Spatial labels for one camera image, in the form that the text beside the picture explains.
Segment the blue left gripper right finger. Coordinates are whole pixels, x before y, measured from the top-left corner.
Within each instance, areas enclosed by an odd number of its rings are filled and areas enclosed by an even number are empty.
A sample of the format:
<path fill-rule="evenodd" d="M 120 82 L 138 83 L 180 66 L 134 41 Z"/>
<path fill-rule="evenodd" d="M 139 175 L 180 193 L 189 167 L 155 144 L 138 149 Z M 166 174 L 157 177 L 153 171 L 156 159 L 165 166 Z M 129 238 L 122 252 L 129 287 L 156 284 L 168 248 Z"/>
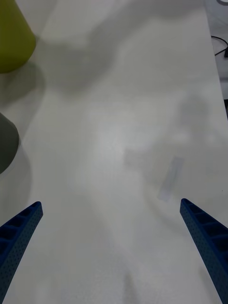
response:
<path fill-rule="evenodd" d="M 223 304 L 228 303 L 228 228 L 188 199 L 180 214 Z"/>

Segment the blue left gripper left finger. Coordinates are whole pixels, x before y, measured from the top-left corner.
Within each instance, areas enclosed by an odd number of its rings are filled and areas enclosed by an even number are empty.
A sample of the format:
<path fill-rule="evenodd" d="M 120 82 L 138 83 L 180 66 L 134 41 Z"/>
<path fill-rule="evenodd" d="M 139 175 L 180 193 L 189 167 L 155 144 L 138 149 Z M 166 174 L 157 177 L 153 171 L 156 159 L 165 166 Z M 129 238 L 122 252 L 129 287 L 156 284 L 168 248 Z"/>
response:
<path fill-rule="evenodd" d="M 30 239 L 43 217 L 37 201 L 0 227 L 0 302 L 3 302 Z"/>

